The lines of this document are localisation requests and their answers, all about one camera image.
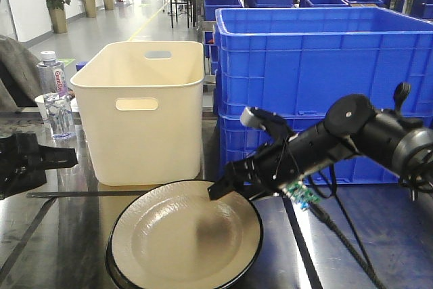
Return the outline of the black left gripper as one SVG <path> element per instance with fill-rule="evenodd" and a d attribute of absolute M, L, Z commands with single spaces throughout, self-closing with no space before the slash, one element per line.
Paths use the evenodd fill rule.
<path fill-rule="evenodd" d="M 1 199 L 46 184 L 43 170 L 67 169 L 78 164 L 74 148 L 40 146 L 34 133 L 1 138 Z"/>

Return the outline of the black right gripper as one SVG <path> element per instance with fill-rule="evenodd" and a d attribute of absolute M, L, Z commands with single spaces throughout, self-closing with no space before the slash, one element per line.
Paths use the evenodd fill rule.
<path fill-rule="evenodd" d="M 245 193 L 246 183 L 258 193 L 280 194 L 286 185 L 299 181 L 302 172 L 288 142 L 266 143 L 255 154 L 228 163 L 223 177 L 208 188 L 208 196 L 218 200 L 231 192 Z"/>

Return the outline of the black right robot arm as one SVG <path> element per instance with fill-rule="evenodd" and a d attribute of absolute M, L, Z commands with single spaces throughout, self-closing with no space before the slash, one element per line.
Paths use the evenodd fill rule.
<path fill-rule="evenodd" d="M 398 177 L 414 195 L 432 192 L 432 129 L 419 118 L 404 117 L 401 106 L 409 83 L 394 91 L 394 109 L 375 108 L 368 97 L 341 97 L 324 119 L 295 133 L 276 113 L 246 107 L 241 122 L 265 131 L 272 141 L 253 155 L 225 167 L 223 176 L 208 188 L 210 199 L 242 193 L 245 183 L 253 193 L 294 197 L 303 180 L 341 160 L 364 156 Z"/>

